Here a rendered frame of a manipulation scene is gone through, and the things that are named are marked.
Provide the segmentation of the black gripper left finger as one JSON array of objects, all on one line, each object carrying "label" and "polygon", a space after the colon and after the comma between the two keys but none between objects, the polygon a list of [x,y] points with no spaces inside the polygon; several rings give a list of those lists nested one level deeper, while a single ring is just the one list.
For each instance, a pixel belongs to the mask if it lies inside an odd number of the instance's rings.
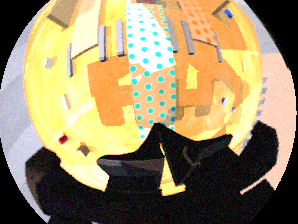
[{"label": "black gripper left finger", "polygon": [[154,176],[156,188],[160,189],[166,159],[161,151],[158,133],[160,133],[160,128],[157,123],[154,123],[144,143],[141,143],[137,151],[122,153],[122,155],[101,156],[96,160],[98,167],[108,176]]}]

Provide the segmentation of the pink labelled cube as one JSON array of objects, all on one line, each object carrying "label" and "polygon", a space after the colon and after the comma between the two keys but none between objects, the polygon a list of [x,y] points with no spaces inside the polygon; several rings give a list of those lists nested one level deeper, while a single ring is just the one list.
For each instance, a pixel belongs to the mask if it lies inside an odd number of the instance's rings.
[{"label": "pink labelled cube", "polygon": [[149,6],[156,6],[156,0],[137,0],[137,3],[149,3]]}]

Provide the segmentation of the red cylinder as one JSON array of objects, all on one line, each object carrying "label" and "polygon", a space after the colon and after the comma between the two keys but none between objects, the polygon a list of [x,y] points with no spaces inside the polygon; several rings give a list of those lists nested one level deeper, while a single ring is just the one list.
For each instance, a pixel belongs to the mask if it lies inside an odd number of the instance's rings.
[{"label": "red cylinder", "polygon": [[61,145],[64,145],[64,143],[67,143],[68,137],[67,136],[63,136],[63,137],[59,137],[59,143]]}]

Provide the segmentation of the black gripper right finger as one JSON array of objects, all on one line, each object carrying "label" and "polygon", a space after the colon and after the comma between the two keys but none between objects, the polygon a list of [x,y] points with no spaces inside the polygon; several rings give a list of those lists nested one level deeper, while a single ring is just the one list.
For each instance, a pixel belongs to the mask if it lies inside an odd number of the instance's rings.
[{"label": "black gripper right finger", "polygon": [[180,133],[174,132],[172,128],[164,127],[161,123],[157,123],[160,128],[160,143],[164,149],[166,163],[172,173],[174,186],[184,185],[186,177],[197,167],[198,161],[221,151],[225,147],[229,147],[230,141],[233,141],[233,135],[221,135],[216,139],[194,141],[188,136],[182,136]]}]

